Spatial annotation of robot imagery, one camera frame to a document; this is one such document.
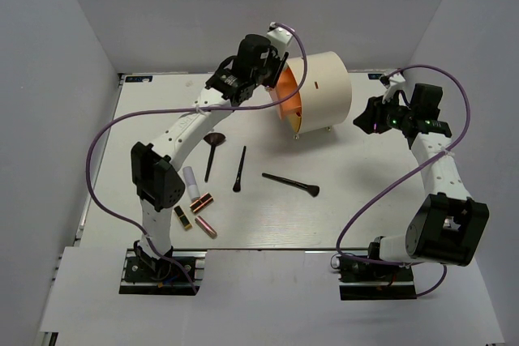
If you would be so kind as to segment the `orange drawer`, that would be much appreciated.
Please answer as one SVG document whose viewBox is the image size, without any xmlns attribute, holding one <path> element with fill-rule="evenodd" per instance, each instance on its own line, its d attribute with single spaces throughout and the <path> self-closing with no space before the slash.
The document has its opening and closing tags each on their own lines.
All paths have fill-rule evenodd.
<svg viewBox="0 0 519 346">
<path fill-rule="evenodd" d="M 277 85 L 269 93 L 272 101 L 283 100 L 298 88 L 298 82 L 292 70 L 287 67 L 282 71 Z M 287 101 L 276 106 L 277 114 L 281 120 L 292 114 L 300 115 L 302 112 L 302 102 L 300 94 L 297 93 Z"/>
</svg>

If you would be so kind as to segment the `cream round drawer organizer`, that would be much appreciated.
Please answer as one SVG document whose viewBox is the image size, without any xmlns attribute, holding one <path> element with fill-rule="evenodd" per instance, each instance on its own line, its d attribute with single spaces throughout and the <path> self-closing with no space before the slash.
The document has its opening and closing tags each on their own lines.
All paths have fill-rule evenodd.
<svg viewBox="0 0 519 346">
<path fill-rule="evenodd" d="M 313 130 L 330 130 L 332 126 L 341 124 L 348 116 L 352 103 L 352 83 L 350 75 L 341 60 L 334 52 L 312 54 L 307 57 L 307 76 L 302 79 L 303 59 L 290 58 L 289 67 L 298 84 L 302 102 L 302 124 L 299 135 Z"/>
</svg>

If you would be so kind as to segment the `brown fan makeup brush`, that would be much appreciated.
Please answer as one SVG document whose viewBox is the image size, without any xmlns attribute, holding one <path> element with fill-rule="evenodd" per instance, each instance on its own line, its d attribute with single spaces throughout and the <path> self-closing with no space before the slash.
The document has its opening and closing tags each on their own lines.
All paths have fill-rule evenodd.
<svg viewBox="0 0 519 346">
<path fill-rule="evenodd" d="M 205 175 L 204 175 L 205 182 L 208 182 L 208 180 L 209 180 L 216 149 L 218 146 L 222 145 L 225 142 L 225 140 L 226 140 L 225 135 L 223 135 L 222 133 L 218 133 L 218 132 L 212 132 L 212 133 L 204 136 L 204 141 L 210 146 L 210 152 L 208 155 L 208 163 L 207 163 L 206 171 L 205 171 Z"/>
</svg>

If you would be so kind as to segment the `white cosmetic tube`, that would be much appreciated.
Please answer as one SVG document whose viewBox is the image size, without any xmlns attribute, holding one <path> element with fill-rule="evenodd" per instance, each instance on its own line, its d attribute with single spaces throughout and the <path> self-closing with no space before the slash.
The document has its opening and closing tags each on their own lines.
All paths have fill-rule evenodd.
<svg viewBox="0 0 519 346">
<path fill-rule="evenodd" d="M 199 187 L 195 179 L 194 171 L 191 166 L 185 166 L 182 168 L 182 173 L 185 179 L 187 193 L 192 202 L 200 198 Z"/>
</svg>

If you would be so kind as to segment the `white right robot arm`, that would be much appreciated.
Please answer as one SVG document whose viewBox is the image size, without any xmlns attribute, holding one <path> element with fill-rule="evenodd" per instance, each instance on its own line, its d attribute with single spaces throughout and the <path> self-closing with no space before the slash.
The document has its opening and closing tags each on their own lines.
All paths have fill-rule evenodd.
<svg viewBox="0 0 519 346">
<path fill-rule="evenodd" d="M 440 87 L 418 83 L 408 105 L 398 95 L 372 97 L 354 124 L 367 134 L 399 130 L 421 166 L 426 195 L 406 231 L 379 237 L 378 252 L 366 260 L 367 273 L 385 280 L 396 263 L 470 264 L 489 219 L 486 204 L 473 200 L 462 183 L 447 122 L 439 120 Z"/>
</svg>

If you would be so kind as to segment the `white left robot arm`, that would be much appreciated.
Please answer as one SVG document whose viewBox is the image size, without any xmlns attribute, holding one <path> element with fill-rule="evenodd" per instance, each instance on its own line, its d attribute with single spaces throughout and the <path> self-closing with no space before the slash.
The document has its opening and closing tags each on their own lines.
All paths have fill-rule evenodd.
<svg viewBox="0 0 519 346">
<path fill-rule="evenodd" d="M 246 35 L 238 52 L 208 79 L 192 105 L 194 112 L 183 114 L 151 143 L 138 142 L 131 149 L 131 176 L 145 230 L 137 246 L 147 255 L 143 269 L 153 280 L 163 280 L 171 271 L 169 231 L 173 207 L 186 188 L 178 173 L 184 161 L 258 86 L 276 84 L 292 40 L 292 33 L 284 28 L 274 28 L 264 36 Z"/>
</svg>

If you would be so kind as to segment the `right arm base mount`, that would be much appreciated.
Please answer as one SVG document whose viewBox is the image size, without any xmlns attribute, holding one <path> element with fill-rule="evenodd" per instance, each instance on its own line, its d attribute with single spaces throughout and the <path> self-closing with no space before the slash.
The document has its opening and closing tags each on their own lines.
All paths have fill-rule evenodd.
<svg viewBox="0 0 519 346">
<path fill-rule="evenodd" d="M 334 254 L 332 271 L 339 275 L 342 301 L 396 301 L 417 298 L 414 275 L 409 268 L 376 265 Z"/>
</svg>

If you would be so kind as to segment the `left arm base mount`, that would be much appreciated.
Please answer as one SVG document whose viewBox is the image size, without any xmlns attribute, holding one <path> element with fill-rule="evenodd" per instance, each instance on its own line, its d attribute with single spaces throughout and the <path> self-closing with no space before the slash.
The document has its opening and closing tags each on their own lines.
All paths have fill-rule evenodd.
<svg viewBox="0 0 519 346">
<path fill-rule="evenodd" d="M 191 278 L 194 291 L 184 272 L 172 263 L 161 265 L 158 272 L 141 261 L 128 249 L 123 263 L 118 293 L 122 295 L 194 296 L 204 278 L 206 251 L 174 251 L 174 259 Z"/>
</svg>

